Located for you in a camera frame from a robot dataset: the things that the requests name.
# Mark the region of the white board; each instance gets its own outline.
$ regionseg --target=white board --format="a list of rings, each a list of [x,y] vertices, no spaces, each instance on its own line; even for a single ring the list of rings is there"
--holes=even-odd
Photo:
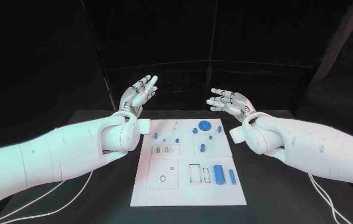
[[[211,122],[209,131],[199,128],[204,120]],[[217,184],[215,165],[224,168],[224,185]],[[143,141],[130,206],[211,205],[247,205],[221,119],[155,120]]]

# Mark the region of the white cable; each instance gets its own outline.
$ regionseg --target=white cable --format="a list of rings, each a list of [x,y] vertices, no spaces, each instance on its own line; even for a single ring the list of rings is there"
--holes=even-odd
[[[313,177],[312,174],[309,174],[309,178],[310,178],[310,180],[312,180],[313,186],[315,186],[315,188],[316,188],[319,194],[322,195],[323,199],[326,200],[327,204],[329,204],[330,207],[332,207],[335,221],[339,223],[339,221],[338,221],[338,219],[336,219],[336,214],[335,214],[335,213],[338,213],[338,215],[339,215],[339,216],[342,217],[342,219],[348,222],[348,224],[352,224],[352,222],[345,218],[345,216],[340,214],[340,212],[335,209],[332,198],[330,198],[329,194],[326,193],[325,189],[322,188],[322,186],[319,185],[319,183],[316,182],[315,177]],[[317,188],[316,186],[319,186],[320,190],[325,192],[325,194],[326,194],[326,196],[327,196],[329,199],[326,199],[325,195],[322,194],[322,192],[320,192],[320,190],[319,190],[319,188]]]
[[[39,199],[42,199],[64,183],[65,181],[61,182],[61,184],[58,184],[58,186],[47,193],[44,194],[36,200],[34,200],[29,204],[26,204],[23,207],[21,207],[16,211],[13,211],[10,214],[8,214],[6,216],[0,217],[0,220],[3,220],[6,217],[9,217],[10,215],[13,215],[18,211],[21,211],[22,209],[25,209],[29,205],[32,205]]]
[[[13,219],[13,220],[9,220],[9,221],[6,221],[6,222],[2,222],[0,224],[8,224],[8,223],[12,223],[12,222],[15,222],[15,221],[18,221],[18,220],[26,220],[26,219],[32,219],[32,218],[38,218],[38,217],[44,217],[44,216],[48,216],[48,215],[52,215],[52,214],[55,214],[57,212],[59,212],[72,202],[74,202],[74,200],[78,198],[78,196],[80,196],[80,194],[81,194],[81,192],[84,191],[84,189],[85,189],[85,187],[87,187],[87,184],[88,184],[88,182],[90,182],[90,179],[91,179],[91,176],[93,176],[93,173],[94,173],[94,171],[91,171],[91,174],[90,174],[90,177],[88,177],[88,179],[87,179],[87,183],[85,183],[85,185],[84,185],[84,187],[83,187],[83,189],[81,189],[81,191],[80,191],[80,193],[77,194],[77,196],[74,197],[74,199],[68,202],[68,204],[64,206],[64,207],[61,207],[61,209],[58,209],[57,211],[54,211],[54,212],[51,212],[51,213],[47,213],[47,214],[42,214],[42,215],[34,215],[34,216],[28,216],[28,217],[23,217],[23,218],[18,218],[18,219]]]

